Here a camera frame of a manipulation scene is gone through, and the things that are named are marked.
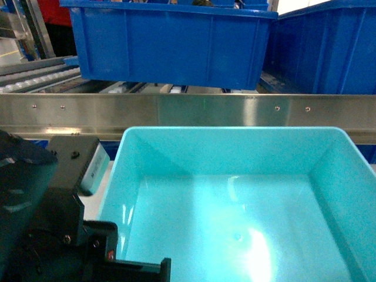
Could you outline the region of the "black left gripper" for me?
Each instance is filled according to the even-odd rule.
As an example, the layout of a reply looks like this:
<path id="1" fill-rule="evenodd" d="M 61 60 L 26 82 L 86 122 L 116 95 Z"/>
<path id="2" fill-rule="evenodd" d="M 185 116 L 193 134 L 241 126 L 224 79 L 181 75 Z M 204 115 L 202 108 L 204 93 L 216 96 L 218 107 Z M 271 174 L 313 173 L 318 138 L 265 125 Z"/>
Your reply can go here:
<path id="1" fill-rule="evenodd" d="M 26 280 L 170 282 L 171 258 L 160 264 L 118 260 L 117 240 L 118 228 L 108 221 L 85 221 L 77 245 L 34 229 L 26 237 Z"/>

